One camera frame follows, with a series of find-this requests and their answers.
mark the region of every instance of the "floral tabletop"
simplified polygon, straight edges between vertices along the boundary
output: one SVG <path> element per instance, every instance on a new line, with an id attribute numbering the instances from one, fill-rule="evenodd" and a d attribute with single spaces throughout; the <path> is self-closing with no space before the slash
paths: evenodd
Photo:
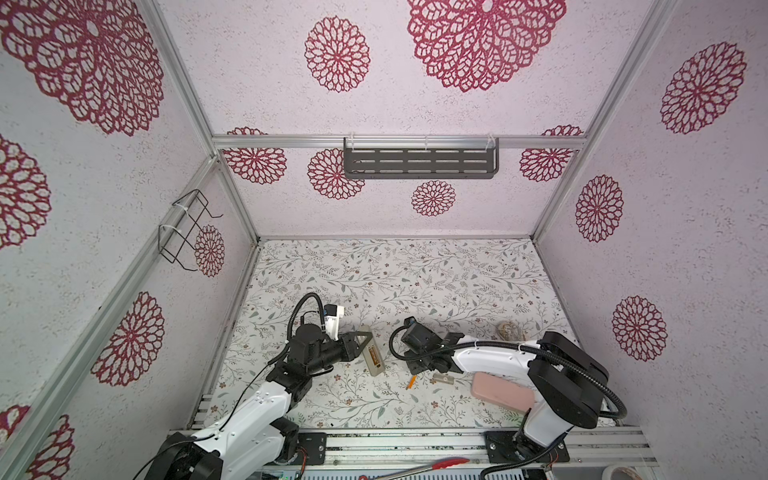
<path id="1" fill-rule="evenodd" d="M 339 331 L 361 324 L 372 328 L 386 370 L 372 377 L 360 357 L 315 378 L 303 401 L 286 415 L 305 428 L 520 424 L 518 413 L 471 395 L 471 373 L 452 373 L 455 381 L 448 385 L 424 372 L 407 389 L 412 376 L 389 353 L 387 340 L 409 316 L 439 335 L 501 339 L 513 332 L 537 339 L 554 330 L 574 340 L 528 240 L 269 240 L 235 325 L 206 425 L 229 412 L 256 372 L 283 347 L 291 311 L 308 291 L 324 303 L 345 306 Z M 310 300 L 302 312 L 312 309 L 316 305 Z M 306 319 L 318 321 L 316 313 Z"/>

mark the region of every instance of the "pink case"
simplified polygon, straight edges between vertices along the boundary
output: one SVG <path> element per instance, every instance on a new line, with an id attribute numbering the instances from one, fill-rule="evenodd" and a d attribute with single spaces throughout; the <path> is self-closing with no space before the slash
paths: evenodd
<path id="1" fill-rule="evenodd" d="M 520 413 L 533 408 L 535 400 L 533 390 L 483 372 L 472 380 L 472 396 Z"/>

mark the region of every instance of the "small red flower pattern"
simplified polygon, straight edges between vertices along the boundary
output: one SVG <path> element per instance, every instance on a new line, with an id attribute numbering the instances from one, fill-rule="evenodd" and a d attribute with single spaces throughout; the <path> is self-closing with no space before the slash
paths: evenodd
<path id="1" fill-rule="evenodd" d="M 598 175 L 584 185 L 578 196 L 578 231 L 591 242 L 607 239 L 619 226 L 623 206 L 619 183 L 606 175 Z"/>
<path id="2" fill-rule="evenodd" d="M 425 217 L 444 214 L 453 206 L 456 192 L 451 185 L 439 180 L 430 180 L 419 185 L 411 196 L 411 205 Z"/>
<path id="3" fill-rule="evenodd" d="M 735 44 L 710 45 L 672 76 L 661 98 L 661 121 L 674 133 L 689 134 L 714 122 L 744 83 L 744 52 Z"/>
<path id="4" fill-rule="evenodd" d="M 558 125 L 546 130 L 543 135 L 581 135 L 584 132 L 573 125 Z M 529 180 L 545 182 L 558 178 L 571 159 L 573 150 L 567 148 L 529 148 L 520 158 L 520 171 Z"/>
<path id="5" fill-rule="evenodd" d="M 163 70 L 131 0 L 0 0 L 5 50 L 79 121 L 129 136 L 148 130 Z"/>
<path id="6" fill-rule="evenodd" d="M 238 127 L 230 135 L 266 135 L 256 128 Z M 222 151 L 227 165 L 245 180 L 255 184 L 277 182 L 286 172 L 286 156 L 282 148 L 237 148 Z"/>
<path id="7" fill-rule="evenodd" d="M 330 91 L 349 91 L 368 73 L 371 63 L 366 37 L 344 18 L 326 17 L 315 24 L 304 42 L 306 66 Z"/>
<path id="8" fill-rule="evenodd" d="M 0 135 L 0 250 L 37 235 L 51 211 L 38 162 Z"/>
<path id="9" fill-rule="evenodd" d="M 344 175 L 344 156 L 338 148 L 317 152 L 306 174 L 315 190 L 337 200 L 354 197 L 366 185 L 365 180 L 351 180 Z"/>
<path id="10" fill-rule="evenodd" d="M 648 299 L 628 296 L 616 305 L 612 323 L 619 346 L 636 360 L 653 360 L 667 346 L 667 324 Z"/>
<path id="11" fill-rule="evenodd" d="M 509 81 L 552 39 L 565 0 L 408 0 L 414 55 L 444 87 Z"/>
<path id="12" fill-rule="evenodd" d="M 99 383 L 127 386 L 139 380 L 163 346 L 165 335 L 163 310 L 148 292 L 139 293 L 133 308 L 123 317 L 118 329 L 101 351 L 91 373 Z"/>
<path id="13" fill-rule="evenodd" d="M 216 276 L 224 265 L 224 240 L 213 225 L 200 229 L 194 242 L 194 258 L 205 276 Z"/>
<path id="14" fill-rule="evenodd" d="M 10 409 L 0 412 L 0 447 L 11 438 L 28 411 L 28 406 L 14 405 Z"/>
<path id="15" fill-rule="evenodd" d="M 27 469 L 27 480 L 61 480 L 69 472 L 69 462 L 74 453 L 69 415 L 62 415 L 56 430 L 48 434 L 42 450 Z"/>

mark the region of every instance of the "robotic arm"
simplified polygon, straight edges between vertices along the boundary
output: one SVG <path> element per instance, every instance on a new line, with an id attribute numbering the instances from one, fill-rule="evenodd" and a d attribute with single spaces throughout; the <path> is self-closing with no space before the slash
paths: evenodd
<path id="1" fill-rule="evenodd" d="M 145 480 L 245 480 L 266 463 L 293 460 L 299 427 L 283 416 L 310 390 L 313 377 L 330 372 L 334 363 L 356 359 L 372 338 L 370 332 L 337 333 L 342 307 L 326 305 L 323 313 L 323 327 L 332 325 L 330 335 L 312 323 L 300 325 L 292 336 L 289 330 L 288 348 L 275 358 L 256 393 L 226 421 L 195 432 L 200 441 L 180 433 L 169 437 Z"/>
<path id="2" fill-rule="evenodd" d="M 403 330 L 402 342 L 410 350 L 401 355 L 393 343 Z M 539 341 L 519 344 L 489 342 L 462 333 L 440 338 L 409 317 L 389 338 L 389 349 L 396 358 L 406 361 L 413 375 L 425 370 L 527 375 L 544 401 L 526 414 L 514 436 L 512 446 L 521 462 L 533 462 L 546 455 L 574 426 L 593 429 L 598 416 L 626 415 L 621 400 L 605 386 L 607 370 L 560 333 L 546 332 Z M 619 408 L 618 414 L 601 412 L 604 396 Z"/>

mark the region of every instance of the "black wire rack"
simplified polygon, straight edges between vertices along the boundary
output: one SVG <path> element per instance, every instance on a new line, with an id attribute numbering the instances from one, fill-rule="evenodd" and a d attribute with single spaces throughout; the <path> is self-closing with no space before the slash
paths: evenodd
<path id="1" fill-rule="evenodd" d="M 200 213 L 198 213 L 195 217 L 193 217 L 190 214 L 190 209 L 196 204 L 195 202 L 201 205 L 202 209 L 200 210 Z M 197 272 L 197 268 L 186 268 L 184 264 L 181 262 L 181 260 L 179 259 L 179 254 L 184 248 L 184 245 L 189 245 L 189 247 L 192 250 L 196 250 L 194 245 L 190 243 L 189 237 L 192 234 L 192 232 L 195 231 L 195 228 L 197 228 L 198 230 L 203 229 L 198 223 L 200 220 L 200 217 L 202 217 L 203 214 L 208 214 L 208 217 L 211 217 L 211 218 L 221 218 L 223 217 L 223 214 L 213 215 L 210 212 L 210 210 L 208 210 L 208 199 L 205 197 L 205 195 L 203 195 L 203 192 L 201 192 L 198 189 L 191 190 L 190 192 L 186 193 L 182 197 L 178 198 L 172 204 L 174 207 L 178 207 L 184 210 L 184 217 L 180 218 L 179 221 L 176 223 L 176 225 L 163 224 L 163 225 L 157 226 L 157 251 L 160 252 L 160 255 L 162 255 L 165 260 L 168 260 L 171 263 L 178 263 L 179 265 L 181 265 L 181 268 L 187 271 Z M 192 220 L 192 225 L 190 225 L 190 229 L 189 231 L 187 231 L 187 233 L 184 233 L 181 230 L 179 230 L 179 225 L 181 225 L 181 221 L 185 217 Z M 163 233 L 165 233 L 168 229 L 170 229 L 170 236 L 163 243 L 162 241 Z M 171 250 L 168 250 L 166 247 L 170 243 L 170 241 L 176 236 L 179 236 L 181 238 L 181 245 L 179 245 L 178 249 L 176 249 L 176 252 L 172 252 Z"/>

